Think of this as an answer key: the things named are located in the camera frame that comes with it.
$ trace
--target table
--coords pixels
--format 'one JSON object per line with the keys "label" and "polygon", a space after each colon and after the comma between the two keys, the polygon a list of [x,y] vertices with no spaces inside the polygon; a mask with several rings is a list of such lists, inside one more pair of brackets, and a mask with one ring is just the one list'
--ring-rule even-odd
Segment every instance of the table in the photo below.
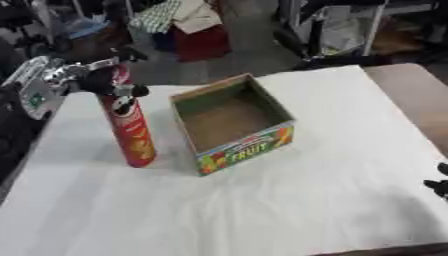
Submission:
{"label": "table", "polygon": [[367,68],[367,74],[448,156],[448,88],[417,64]]}
{"label": "table", "polygon": [[159,156],[127,167],[91,95],[70,96],[0,211],[0,255],[312,255],[448,241],[422,186],[445,161],[356,67],[260,82],[296,116],[295,142],[213,175],[167,96],[141,101]]}

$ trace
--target chair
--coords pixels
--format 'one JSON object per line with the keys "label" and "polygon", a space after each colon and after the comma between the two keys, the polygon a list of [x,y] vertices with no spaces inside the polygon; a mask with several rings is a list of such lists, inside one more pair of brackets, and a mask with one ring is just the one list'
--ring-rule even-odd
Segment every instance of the chair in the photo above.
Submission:
{"label": "chair", "polygon": [[448,2],[446,0],[436,0],[435,8],[431,13],[432,24],[445,27],[445,33],[440,43],[431,44],[430,51],[424,54],[417,61],[420,64],[427,65],[435,62],[442,62],[448,60]]}
{"label": "chair", "polygon": [[[316,69],[329,66],[359,64],[374,66],[389,64],[383,56],[368,56],[376,29],[387,4],[387,0],[310,0],[301,6],[301,1],[292,0],[280,5],[273,19],[281,23],[282,28],[274,32],[274,38],[282,46],[292,51],[301,61],[294,70]],[[363,50],[364,56],[324,56],[321,52],[322,28],[326,19],[326,8],[330,6],[376,6],[375,17]],[[308,43],[303,43],[296,33],[298,26],[312,20]]]}
{"label": "chair", "polygon": [[42,35],[30,36],[26,26],[33,24],[32,12],[21,1],[1,0],[0,3],[0,28],[6,28],[15,33],[20,32],[21,37],[13,44],[14,48],[23,48],[27,57],[32,56],[32,47],[37,43],[46,44]]}

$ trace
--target floor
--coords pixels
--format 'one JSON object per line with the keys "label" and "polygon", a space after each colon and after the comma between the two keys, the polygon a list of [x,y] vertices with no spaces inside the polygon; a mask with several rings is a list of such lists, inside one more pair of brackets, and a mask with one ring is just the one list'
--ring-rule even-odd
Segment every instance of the floor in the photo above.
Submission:
{"label": "floor", "polygon": [[137,48],[144,49],[150,61],[134,65],[135,81],[151,85],[195,85],[248,72],[262,76],[294,66],[297,58],[275,44],[272,38],[274,25],[270,14],[275,10],[276,1],[227,2],[224,22],[233,49],[231,53],[219,59],[179,64],[173,54],[150,50],[147,40],[138,40]]}

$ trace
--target fruit box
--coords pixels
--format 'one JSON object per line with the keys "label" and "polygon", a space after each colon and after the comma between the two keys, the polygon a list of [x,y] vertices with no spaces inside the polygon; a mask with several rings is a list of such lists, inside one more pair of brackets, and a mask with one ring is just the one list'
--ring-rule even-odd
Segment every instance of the fruit box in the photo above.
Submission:
{"label": "fruit box", "polygon": [[250,75],[171,97],[176,118],[207,175],[292,141],[294,118]]}

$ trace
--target pringles can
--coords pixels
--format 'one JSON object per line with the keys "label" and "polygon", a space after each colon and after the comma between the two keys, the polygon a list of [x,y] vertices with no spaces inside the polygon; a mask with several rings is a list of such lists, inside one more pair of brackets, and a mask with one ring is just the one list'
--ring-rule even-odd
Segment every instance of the pringles can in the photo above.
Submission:
{"label": "pringles can", "polygon": [[[113,79],[118,85],[130,84],[129,69],[119,65]],[[98,95],[98,99],[128,164],[136,168],[150,164],[156,151],[137,98]]]}

